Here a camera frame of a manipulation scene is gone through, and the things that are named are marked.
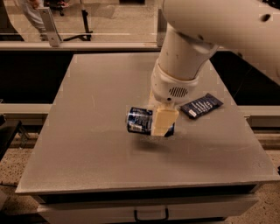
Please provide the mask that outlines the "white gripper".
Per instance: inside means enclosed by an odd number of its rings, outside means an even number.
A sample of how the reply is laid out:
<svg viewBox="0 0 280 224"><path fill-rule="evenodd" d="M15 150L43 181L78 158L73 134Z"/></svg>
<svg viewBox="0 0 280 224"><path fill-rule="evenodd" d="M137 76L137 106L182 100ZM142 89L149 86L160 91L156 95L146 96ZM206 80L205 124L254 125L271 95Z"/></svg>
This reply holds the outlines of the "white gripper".
<svg viewBox="0 0 280 224"><path fill-rule="evenodd" d="M152 117L151 134L164 137L168 129L176 122L179 112L161 103L175 105L187 102L187 95L191 93L199 82L199 77L193 80L178 80L166 74L160 67L158 60L151 74L151 92L148 100L148 110L154 110Z"/></svg>

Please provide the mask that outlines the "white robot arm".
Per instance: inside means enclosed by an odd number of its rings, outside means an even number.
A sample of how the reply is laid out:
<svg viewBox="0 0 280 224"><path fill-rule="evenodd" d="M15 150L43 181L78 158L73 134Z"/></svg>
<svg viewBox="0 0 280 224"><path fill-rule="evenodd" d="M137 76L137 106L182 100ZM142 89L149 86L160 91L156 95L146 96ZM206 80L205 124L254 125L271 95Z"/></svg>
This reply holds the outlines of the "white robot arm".
<svg viewBox="0 0 280 224"><path fill-rule="evenodd" d="M167 22L151 75L151 134L162 137L178 106L199 80L200 69L224 47L274 82L280 81L279 10L260 0L160 0Z"/></svg>

